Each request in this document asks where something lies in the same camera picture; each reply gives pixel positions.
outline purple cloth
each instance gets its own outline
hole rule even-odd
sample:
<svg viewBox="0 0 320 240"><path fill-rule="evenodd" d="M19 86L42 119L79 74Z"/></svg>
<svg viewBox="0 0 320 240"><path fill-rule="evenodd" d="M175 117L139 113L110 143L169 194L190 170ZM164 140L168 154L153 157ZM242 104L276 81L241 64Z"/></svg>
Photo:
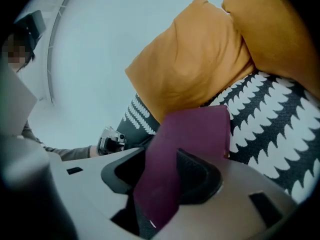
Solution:
<svg viewBox="0 0 320 240"><path fill-rule="evenodd" d="M177 149L211 162L229 153L230 115L225 105L174 112L165 117L145 155L133 196L147 219L162 229L179 208Z"/></svg>

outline maroon fabric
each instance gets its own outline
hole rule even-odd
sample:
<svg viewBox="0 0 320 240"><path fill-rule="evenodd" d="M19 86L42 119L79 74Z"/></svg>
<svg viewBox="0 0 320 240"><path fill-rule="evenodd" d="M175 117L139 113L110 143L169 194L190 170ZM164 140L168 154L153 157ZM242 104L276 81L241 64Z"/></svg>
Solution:
<svg viewBox="0 0 320 240"><path fill-rule="evenodd" d="M225 105L178 111L168 115L145 155L144 172L134 188L135 204L157 230L179 208L180 178L177 149L211 162L229 153L230 115Z"/></svg>

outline person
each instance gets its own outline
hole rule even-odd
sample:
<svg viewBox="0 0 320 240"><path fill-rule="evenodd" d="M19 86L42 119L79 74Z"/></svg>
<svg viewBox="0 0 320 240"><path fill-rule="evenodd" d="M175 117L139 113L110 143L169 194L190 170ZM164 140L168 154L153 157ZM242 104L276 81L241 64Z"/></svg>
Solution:
<svg viewBox="0 0 320 240"><path fill-rule="evenodd" d="M16 73L25 68L36 58L30 44L28 31L18 25L14 25L12 33L8 36L2 46L2 52L7 57L9 67ZM28 121L25 123L21 135L24 138L41 144L47 152L53 152L60 155L62 161L86 159L98 156L96 146L94 145L74 149L48 147L34 135Z"/></svg>

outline gray sleeve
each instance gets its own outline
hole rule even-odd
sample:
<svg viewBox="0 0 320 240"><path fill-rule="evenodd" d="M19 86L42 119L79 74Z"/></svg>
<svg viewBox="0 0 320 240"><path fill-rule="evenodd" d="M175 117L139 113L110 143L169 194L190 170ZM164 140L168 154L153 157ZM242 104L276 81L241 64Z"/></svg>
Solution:
<svg viewBox="0 0 320 240"><path fill-rule="evenodd" d="M79 160L79 159L85 159L90 157L90 147L80 147L80 148L74 148L74 149L57 149L45 146L32 132L28 121L26 121L21 135L24 138L33 140L43 146L43 148L48 152L53 152L58 154L62 161L70 161L70 160Z"/></svg>

